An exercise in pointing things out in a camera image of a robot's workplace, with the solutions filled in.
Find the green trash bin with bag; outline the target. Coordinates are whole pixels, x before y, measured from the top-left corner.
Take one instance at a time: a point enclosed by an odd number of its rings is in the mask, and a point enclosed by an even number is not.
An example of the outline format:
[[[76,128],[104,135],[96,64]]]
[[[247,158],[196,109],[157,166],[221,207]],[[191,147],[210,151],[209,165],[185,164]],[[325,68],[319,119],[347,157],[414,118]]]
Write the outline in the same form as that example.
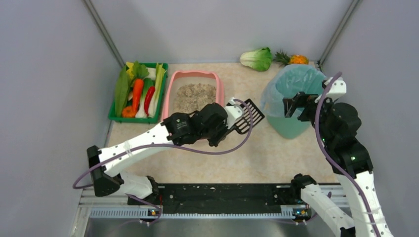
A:
[[[292,117],[285,117],[283,99],[292,99],[299,92],[321,94],[322,82],[327,77],[310,65],[292,64],[281,69],[264,88],[260,109],[273,129],[285,139],[294,139],[301,135],[311,124],[301,122],[297,117],[302,108],[297,108]]]

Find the black litter scoop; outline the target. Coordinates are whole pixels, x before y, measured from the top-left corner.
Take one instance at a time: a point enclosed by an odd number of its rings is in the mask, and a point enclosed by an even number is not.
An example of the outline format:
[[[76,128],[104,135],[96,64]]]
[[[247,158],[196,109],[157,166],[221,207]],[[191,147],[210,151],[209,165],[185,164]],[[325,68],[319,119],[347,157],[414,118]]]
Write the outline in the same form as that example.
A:
[[[241,135],[248,133],[250,129],[251,119],[252,126],[255,127],[265,118],[265,115],[257,107],[257,105],[253,102],[252,99],[248,98],[244,101],[244,103],[248,105],[249,109],[247,109],[243,104],[241,104],[240,107],[244,110],[244,115],[240,119],[238,119],[232,126],[232,130],[235,130],[238,134]]]

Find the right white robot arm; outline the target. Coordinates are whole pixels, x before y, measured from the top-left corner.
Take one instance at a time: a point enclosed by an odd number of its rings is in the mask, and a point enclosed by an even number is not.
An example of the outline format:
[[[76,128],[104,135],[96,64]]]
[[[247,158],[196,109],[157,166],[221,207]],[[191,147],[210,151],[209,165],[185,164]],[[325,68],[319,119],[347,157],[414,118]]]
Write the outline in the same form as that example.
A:
[[[297,174],[291,180],[292,196],[308,204],[337,237],[392,236],[377,197],[372,160],[356,138],[362,124],[357,110],[350,104],[304,92],[283,99],[283,104],[285,117],[302,109],[298,120],[313,125],[351,213],[347,215],[338,207],[309,175]]]

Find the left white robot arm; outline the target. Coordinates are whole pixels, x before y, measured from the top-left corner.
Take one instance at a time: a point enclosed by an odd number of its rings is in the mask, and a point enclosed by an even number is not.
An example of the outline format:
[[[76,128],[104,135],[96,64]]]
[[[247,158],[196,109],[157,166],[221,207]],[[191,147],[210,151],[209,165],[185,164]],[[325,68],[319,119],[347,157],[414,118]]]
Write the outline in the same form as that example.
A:
[[[118,145],[88,148],[95,196],[114,193],[141,199],[157,196],[158,185],[154,179],[129,174],[124,169],[165,149],[194,144],[202,139],[214,146],[214,139],[220,138],[242,115],[243,110],[238,105],[207,104],[200,111],[174,113],[145,133]]]

